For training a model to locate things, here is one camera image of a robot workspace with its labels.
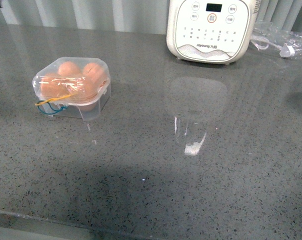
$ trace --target yellow wire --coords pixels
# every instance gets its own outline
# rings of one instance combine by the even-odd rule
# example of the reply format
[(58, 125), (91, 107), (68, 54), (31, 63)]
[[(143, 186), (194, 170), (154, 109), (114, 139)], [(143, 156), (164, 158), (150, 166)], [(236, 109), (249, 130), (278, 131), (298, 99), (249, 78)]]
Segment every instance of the yellow wire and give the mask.
[(48, 100), (45, 100), (45, 101), (41, 101), (41, 102), (39, 102), (39, 103), (36, 103), (35, 105), (36, 105), (36, 106), (41, 106), (41, 105), (46, 104), (46, 103), (48, 103), (48, 102), (54, 102), (54, 101), (58, 101), (58, 100), (61, 100), (61, 99), (67, 99), (67, 98), (69, 98), (69, 97), (71, 97), (71, 96), (72, 96), (72, 94), (65, 95), (65, 96), (61, 96), (61, 97), (54, 97), (54, 98), (50, 98), (50, 99), (48, 99)]

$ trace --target white curtain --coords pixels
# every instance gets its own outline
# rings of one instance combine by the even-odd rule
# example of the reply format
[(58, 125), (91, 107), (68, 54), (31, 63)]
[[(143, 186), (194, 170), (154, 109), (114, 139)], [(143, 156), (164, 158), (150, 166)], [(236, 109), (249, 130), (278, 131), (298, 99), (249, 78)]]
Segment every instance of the white curtain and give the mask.
[[(170, 0), (2, 0), (0, 24), (166, 34)], [(302, 0), (262, 0), (258, 20), (302, 32)]]

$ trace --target egg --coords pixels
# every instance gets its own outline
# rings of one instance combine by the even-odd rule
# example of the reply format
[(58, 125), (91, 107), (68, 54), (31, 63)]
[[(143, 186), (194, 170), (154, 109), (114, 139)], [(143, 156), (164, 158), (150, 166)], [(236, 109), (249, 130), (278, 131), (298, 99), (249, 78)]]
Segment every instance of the egg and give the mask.
[(55, 72), (49, 72), (41, 77), (39, 83), (41, 94), (46, 99), (59, 98), (69, 94), (65, 86), (62, 85), (61, 76)]
[(66, 61), (59, 66), (57, 73), (63, 77), (68, 77), (81, 73), (81, 69), (74, 62)]
[(66, 85), (68, 92), (73, 95), (72, 99), (76, 103), (90, 102), (98, 94), (98, 88), (81, 73), (78, 73), (73, 77), (66, 77), (66, 82), (64, 84)]
[(108, 78), (104, 68), (94, 62), (90, 62), (85, 65), (82, 73), (85, 77), (89, 78), (98, 88)]

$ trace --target digital display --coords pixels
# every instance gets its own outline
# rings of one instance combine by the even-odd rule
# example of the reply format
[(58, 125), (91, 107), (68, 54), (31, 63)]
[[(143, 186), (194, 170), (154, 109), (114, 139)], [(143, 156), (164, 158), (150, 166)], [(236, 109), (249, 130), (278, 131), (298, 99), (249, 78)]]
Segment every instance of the digital display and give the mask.
[(208, 3), (208, 4), (206, 5), (206, 11), (207, 11), (207, 12), (217, 12), (217, 13), (221, 13), (221, 8), (222, 8), (222, 4)]

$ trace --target clear plastic box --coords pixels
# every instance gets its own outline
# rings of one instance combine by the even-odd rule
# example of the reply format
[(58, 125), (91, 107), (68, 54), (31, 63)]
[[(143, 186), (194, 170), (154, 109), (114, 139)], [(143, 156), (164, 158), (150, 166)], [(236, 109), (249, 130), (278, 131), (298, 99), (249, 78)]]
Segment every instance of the clear plastic box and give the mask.
[(61, 57), (32, 81), (39, 110), (46, 115), (97, 118), (111, 96), (107, 64), (98, 58)]

